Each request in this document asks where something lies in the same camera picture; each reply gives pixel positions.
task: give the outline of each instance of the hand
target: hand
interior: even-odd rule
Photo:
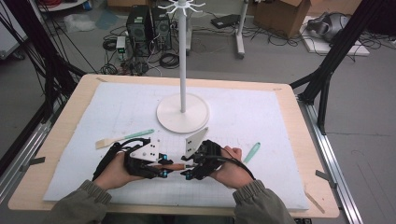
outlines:
[[[120,152],[108,164],[106,169],[93,181],[104,190],[117,189],[131,181],[143,179],[141,176],[129,175],[123,166],[125,152]]]
[[[237,147],[225,147],[221,151],[221,156],[226,158],[234,157],[235,159],[241,161],[242,150],[241,148]],[[213,172],[210,176],[226,187],[233,189],[240,189],[253,182],[253,179],[246,170],[228,161],[223,163],[221,168]]]

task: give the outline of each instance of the person's right hand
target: person's right hand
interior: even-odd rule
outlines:
[[[241,161],[242,150],[238,147],[225,147],[221,151],[221,156],[226,158],[233,157]],[[224,162],[221,168],[213,172],[210,176],[226,187],[233,189],[240,189],[253,182],[253,179],[246,170],[228,161]]]

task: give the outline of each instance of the black metal frame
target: black metal frame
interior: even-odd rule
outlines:
[[[320,93],[318,127],[322,134],[326,134],[324,124],[332,75],[386,1],[362,0],[345,29],[335,39],[329,54],[327,54],[320,67],[310,75],[290,84],[295,89],[308,83],[304,92],[298,95],[299,100],[307,105],[312,105]]]

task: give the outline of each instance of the computer tower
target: computer tower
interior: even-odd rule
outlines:
[[[171,49],[171,29],[169,16],[166,9],[153,7],[151,9],[152,21],[154,24],[154,38],[158,50]]]
[[[149,43],[153,38],[148,6],[132,6],[126,22],[135,57],[149,56]]]

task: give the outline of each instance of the person's left hand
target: person's left hand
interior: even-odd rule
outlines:
[[[143,179],[141,176],[129,175],[123,166],[125,152],[118,153],[106,169],[93,181],[104,190],[117,189],[131,181]]]

